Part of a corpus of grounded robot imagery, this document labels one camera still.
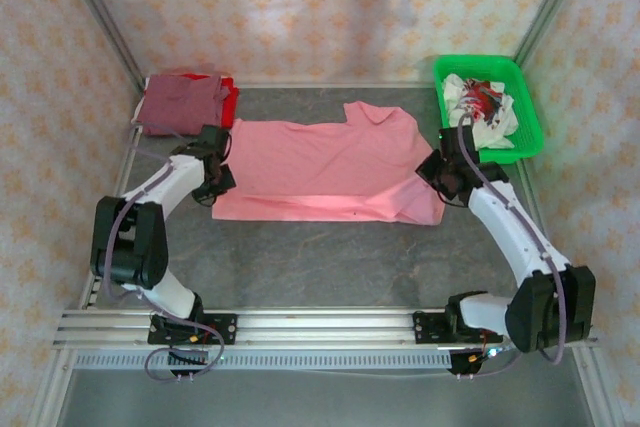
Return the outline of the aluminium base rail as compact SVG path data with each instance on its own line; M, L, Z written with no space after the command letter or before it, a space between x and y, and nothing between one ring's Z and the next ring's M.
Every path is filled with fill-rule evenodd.
M480 349L481 346L417 344L412 309L303 308L237 309L215 313L238 316L233 349L378 350ZM54 335L57 349L151 350L147 342L152 314L146 310L68 310Z

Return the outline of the aluminium frame leg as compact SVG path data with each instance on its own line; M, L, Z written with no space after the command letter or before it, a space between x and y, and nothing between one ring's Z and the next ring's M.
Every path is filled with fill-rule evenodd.
M602 349L574 347L573 356L594 427L625 427Z
M75 350L54 350L44 369L27 427L56 427L76 361Z

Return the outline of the red folded t-shirt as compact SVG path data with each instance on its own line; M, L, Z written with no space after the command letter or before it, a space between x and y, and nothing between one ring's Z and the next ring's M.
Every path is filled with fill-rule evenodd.
M186 73L181 78L187 79L178 121L181 133L198 133L205 124L232 127L240 93L232 77Z

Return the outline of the maroon folded t-shirt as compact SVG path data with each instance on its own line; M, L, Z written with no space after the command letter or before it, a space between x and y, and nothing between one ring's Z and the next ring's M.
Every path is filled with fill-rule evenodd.
M186 78L182 74L157 74L147 79L144 103L139 114L143 123L143 133L148 136L195 136L179 131L179 113L187 91Z

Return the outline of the green plastic basket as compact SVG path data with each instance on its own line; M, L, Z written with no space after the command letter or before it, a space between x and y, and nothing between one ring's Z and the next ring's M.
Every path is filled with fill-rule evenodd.
M480 160L511 164L537 155L544 146L544 136L520 67L511 59L491 55L444 55L434 63L434 82L438 95L442 124L445 121L442 82L451 73L459 77L503 82L506 93L514 99L519 126L508 139L512 149L477 149Z

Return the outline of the pink t-shirt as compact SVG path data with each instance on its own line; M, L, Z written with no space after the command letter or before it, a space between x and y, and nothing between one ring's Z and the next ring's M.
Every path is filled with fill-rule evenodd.
M444 204L416 173L432 152L414 117L362 101L342 123L238 119L228 165L236 186L215 220L438 225Z

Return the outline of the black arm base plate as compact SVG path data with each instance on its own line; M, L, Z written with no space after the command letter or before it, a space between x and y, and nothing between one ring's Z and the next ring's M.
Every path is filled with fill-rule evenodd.
M504 340L492 331L468 327L457 315L446 311L416 311L412 321L417 344L463 347L500 344Z
M218 332L226 345L235 344L238 316L236 314L204 313L194 323ZM201 327L193 327L159 315L151 317L147 336L150 345L204 346L219 345L219 339Z

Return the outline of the white printed t-shirt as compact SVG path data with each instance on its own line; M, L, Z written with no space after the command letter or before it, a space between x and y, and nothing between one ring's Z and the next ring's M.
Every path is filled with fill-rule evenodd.
M442 82L445 127L454 128L464 114L473 117L473 138L477 149L512 149L508 139L519 126L514 99L503 82L463 79L451 73Z

